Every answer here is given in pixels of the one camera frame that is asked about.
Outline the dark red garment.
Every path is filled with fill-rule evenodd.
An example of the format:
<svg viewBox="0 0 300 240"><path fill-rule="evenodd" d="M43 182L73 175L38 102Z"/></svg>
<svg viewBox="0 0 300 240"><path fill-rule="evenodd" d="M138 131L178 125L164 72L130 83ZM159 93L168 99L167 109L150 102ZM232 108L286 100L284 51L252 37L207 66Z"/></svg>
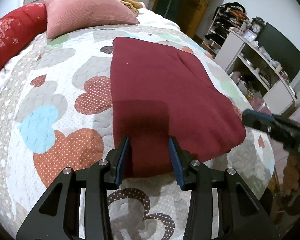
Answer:
<svg viewBox="0 0 300 240"><path fill-rule="evenodd" d="M246 136L232 102L200 60L172 46L117 37L110 67L115 144L129 137L126 178L172 171L168 139L200 161L230 152Z"/></svg>

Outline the white shelf unit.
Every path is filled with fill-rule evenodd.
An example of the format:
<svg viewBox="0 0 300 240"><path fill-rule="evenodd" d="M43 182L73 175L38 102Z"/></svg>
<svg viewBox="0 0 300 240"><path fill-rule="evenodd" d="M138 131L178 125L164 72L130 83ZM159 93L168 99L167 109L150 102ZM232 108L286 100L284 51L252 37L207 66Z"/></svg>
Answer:
<svg viewBox="0 0 300 240"><path fill-rule="evenodd" d="M215 61L227 74L240 73L253 91L274 114L284 115L296 103L296 96L283 77L253 45L231 31L221 46Z"/></svg>

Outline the dark green board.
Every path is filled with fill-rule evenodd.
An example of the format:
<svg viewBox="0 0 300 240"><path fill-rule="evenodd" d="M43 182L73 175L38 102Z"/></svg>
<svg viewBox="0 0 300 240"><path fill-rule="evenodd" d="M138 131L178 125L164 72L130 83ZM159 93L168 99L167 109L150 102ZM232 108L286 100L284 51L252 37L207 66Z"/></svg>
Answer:
<svg viewBox="0 0 300 240"><path fill-rule="evenodd" d="M300 71L300 50L270 23L266 23L257 41L273 60L281 64L282 70L292 81Z"/></svg>

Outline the small desk clock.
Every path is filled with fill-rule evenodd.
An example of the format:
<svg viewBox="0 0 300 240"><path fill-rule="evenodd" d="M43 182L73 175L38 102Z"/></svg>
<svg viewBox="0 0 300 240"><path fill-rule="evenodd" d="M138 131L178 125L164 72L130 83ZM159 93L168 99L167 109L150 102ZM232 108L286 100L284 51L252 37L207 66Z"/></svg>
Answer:
<svg viewBox="0 0 300 240"><path fill-rule="evenodd" d="M253 18L253 20L251 22L250 30L253 33L258 35L262 31L262 29L264 28L265 25L266 25L266 23L262 18L255 17L255 18Z"/></svg>

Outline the heart patterned quilt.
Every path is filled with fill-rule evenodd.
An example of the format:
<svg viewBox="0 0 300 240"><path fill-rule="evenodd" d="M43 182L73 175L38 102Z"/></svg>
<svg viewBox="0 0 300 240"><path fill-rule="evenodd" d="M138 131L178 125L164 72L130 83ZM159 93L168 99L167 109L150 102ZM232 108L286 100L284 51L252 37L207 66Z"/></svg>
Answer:
<svg viewBox="0 0 300 240"><path fill-rule="evenodd" d="M207 52L163 17L140 9L140 25L81 29L47 40L37 35L0 73L0 224L16 237L22 222L62 168L88 167L114 148L110 101L111 45L119 36L173 46L201 61L214 87L237 115L251 108ZM96 107L88 92L105 95ZM234 167L261 198L274 172L268 136L247 128L242 144L207 161ZM114 239L182 239L190 203L172 174L126 179L109 197Z"/></svg>

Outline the cluttered shoe rack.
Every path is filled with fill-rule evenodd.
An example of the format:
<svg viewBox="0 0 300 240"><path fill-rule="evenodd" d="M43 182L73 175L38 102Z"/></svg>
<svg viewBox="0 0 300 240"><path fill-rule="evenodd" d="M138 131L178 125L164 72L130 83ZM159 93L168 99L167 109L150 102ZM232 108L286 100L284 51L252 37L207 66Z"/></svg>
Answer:
<svg viewBox="0 0 300 240"><path fill-rule="evenodd" d="M203 38L203 48L214 59L230 33L230 29L241 30L248 20L246 9L238 2L224 3L218 6L212 17L207 33Z"/></svg>

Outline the dark wooden door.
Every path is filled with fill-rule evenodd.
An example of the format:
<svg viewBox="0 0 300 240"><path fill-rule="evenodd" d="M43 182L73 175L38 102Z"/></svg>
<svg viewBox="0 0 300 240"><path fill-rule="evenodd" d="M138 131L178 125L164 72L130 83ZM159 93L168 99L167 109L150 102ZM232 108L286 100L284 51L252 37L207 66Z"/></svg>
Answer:
<svg viewBox="0 0 300 240"><path fill-rule="evenodd" d="M153 11L175 22L193 38L211 0L155 0Z"/></svg>

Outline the yellow cloth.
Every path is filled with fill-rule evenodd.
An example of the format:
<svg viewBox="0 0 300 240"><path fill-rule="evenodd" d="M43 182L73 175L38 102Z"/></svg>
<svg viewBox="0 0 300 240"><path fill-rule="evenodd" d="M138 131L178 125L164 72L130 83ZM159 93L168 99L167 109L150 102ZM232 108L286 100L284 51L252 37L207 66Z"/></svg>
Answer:
<svg viewBox="0 0 300 240"><path fill-rule="evenodd" d="M124 4L135 16L139 15L139 9L142 9L143 6L140 2L134 0L119 0Z"/></svg>

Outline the red floral comforter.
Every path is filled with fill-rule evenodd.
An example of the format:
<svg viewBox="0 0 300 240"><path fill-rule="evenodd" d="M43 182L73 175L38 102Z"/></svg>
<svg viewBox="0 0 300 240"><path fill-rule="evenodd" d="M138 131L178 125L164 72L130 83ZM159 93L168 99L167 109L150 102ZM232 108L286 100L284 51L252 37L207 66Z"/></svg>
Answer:
<svg viewBox="0 0 300 240"><path fill-rule="evenodd" d="M38 34L46 31L44 3L30 3L0 18L0 71Z"/></svg>

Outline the white picture frame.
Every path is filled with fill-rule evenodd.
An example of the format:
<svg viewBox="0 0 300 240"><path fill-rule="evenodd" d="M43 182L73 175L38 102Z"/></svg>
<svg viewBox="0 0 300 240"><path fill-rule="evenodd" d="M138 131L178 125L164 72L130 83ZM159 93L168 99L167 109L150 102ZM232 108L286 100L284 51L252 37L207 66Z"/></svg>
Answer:
<svg viewBox="0 0 300 240"><path fill-rule="evenodd" d="M253 42L257 38L257 34L255 34L253 31L250 29L247 29L245 33L242 36L245 40L248 42Z"/></svg>

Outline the pink corduroy pillow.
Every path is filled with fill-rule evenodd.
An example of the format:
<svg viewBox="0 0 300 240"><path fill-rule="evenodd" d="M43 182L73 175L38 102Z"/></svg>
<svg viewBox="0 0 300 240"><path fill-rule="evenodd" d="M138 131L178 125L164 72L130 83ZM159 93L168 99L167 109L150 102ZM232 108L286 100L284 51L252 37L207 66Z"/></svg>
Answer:
<svg viewBox="0 0 300 240"><path fill-rule="evenodd" d="M48 39L100 25L139 24L135 14L119 0L44 0Z"/></svg>

